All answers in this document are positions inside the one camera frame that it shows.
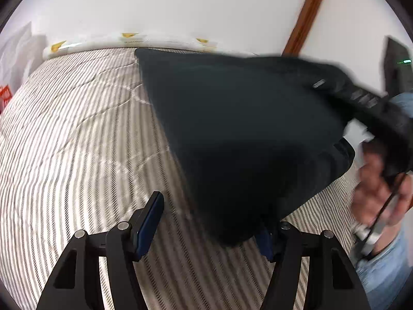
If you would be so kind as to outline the person's right hand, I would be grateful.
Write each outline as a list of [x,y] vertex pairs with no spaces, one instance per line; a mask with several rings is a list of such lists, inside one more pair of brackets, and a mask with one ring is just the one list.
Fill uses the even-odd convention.
[[[357,222],[371,226],[390,197],[392,189],[382,176],[384,160],[381,146],[370,141],[362,143],[362,149],[364,165],[358,170],[359,184],[354,190],[351,212]],[[404,215],[412,205],[412,177],[400,174],[396,181],[400,183],[397,191],[398,203],[392,212],[382,213],[387,217],[387,230],[399,230]]]

